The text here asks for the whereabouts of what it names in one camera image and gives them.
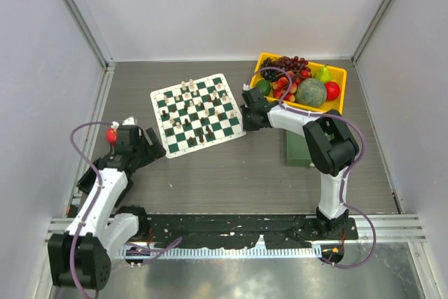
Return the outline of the green white chess board mat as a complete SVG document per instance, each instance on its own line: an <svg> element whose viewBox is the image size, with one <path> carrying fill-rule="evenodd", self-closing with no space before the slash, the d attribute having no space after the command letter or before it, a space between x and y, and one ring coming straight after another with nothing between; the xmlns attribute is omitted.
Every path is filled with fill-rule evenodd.
<svg viewBox="0 0 448 299"><path fill-rule="evenodd" d="M246 134L241 111L223 74L154 90L150 100L169 159Z"/></svg>

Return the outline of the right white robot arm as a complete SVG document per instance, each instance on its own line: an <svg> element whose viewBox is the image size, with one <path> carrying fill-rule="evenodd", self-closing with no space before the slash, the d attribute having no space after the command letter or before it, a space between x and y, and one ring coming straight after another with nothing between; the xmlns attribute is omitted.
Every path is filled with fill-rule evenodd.
<svg viewBox="0 0 448 299"><path fill-rule="evenodd" d="M304 226L304 233L332 239L348 220L346 184L349 169L356 161L359 146L338 111L314 113L284 103L269 102L260 89L241 94L243 127L286 130L304 137L311 162L321 174L321 198L316 217Z"/></svg>

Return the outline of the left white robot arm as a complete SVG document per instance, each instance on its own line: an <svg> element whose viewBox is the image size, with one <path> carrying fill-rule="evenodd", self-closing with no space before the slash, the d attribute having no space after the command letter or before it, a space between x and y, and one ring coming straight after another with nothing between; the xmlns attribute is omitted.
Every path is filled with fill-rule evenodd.
<svg viewBox="0 0 448 299"><path fill-rule="evenodd" d="M142 207L113 215L114 207L132 187L132 175L165 156L154 130L143 130L134 117L111 123L116 133L112 149L81 178L90 193L80 211L61 234L48 241L52 283L58 287L102 290L111 274L111 262L131 238L145 240L150 226Z"/></svg>

